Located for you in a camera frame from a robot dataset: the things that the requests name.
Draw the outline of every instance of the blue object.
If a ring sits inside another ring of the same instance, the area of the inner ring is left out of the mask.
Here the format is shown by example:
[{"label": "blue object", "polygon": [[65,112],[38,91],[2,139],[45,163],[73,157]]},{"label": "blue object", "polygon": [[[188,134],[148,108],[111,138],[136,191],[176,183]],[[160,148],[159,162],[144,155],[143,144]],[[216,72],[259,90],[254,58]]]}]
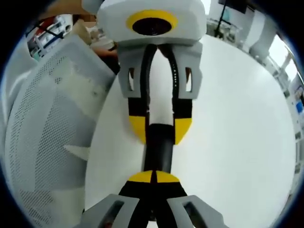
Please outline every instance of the blue object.
[{"label": "blue object", "polygon": [[303,111],[302,101],[299,101],[295,106],[296,106],[296,109],[297,109],[298,113],[300,114]]}]

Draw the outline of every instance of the robotic arm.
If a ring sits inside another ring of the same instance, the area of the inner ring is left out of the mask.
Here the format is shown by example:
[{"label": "robotic arm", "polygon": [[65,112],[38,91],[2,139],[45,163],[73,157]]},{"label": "robotic arm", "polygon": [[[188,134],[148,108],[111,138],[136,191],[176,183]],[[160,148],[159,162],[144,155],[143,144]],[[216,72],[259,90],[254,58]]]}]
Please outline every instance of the robotic arm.
[{"label": "robotic arm", "polygon": [[[202,80],[200,58],[206,16],[200,0],[83,0],[97,25],[118,43],[119,82],[128,99],[129,121],[146,145],[144,170],[133,175],[119,195],[109,195],[83,213],[80,227],[226,228],[222,215],[196,196],[188,196],[170,174],[172,152],[192,122],[192,100]],[[160,49],[173,79],[174,124],[149,124],[149,74]],[[186,91],[191,74],[192,88]],[[131,88],[129,75],[133,77]]]}]

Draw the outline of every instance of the gray gripper bracket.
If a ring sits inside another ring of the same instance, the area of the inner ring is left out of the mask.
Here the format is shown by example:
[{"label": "gray gripper bracket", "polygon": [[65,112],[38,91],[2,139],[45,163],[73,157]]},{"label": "gray gripper bracket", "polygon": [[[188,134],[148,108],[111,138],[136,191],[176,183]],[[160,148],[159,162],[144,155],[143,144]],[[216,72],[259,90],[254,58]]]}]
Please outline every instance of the gray gripper bracket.
[{"label": "gray gripper bracket", "polygon": [[98,228],[115,219],[112,228],[128,228],[139,199],[110,194],[86,210],[77,228]]},{"label": "gray gripper bracket", "polygon": [[[147,46],[118,46],[118,57],[121,70],[118,74],[123,96],[141,97],[140,73],[143,55]],[[203,45],[196,42],[193,46],[172,44],[172,51],[179,72],[179,99],[196,99],[200,91],[202,73],[200,71],[200,60]],[[191,72],[191,91],[186,91],[186,68]],[[133,72],[133,90],[129,82],[129,74]]]},{"label": "gray gripper bracket", "polygon": [[228,228],[223,216],[197,196],[167,199],[178,228]]}]

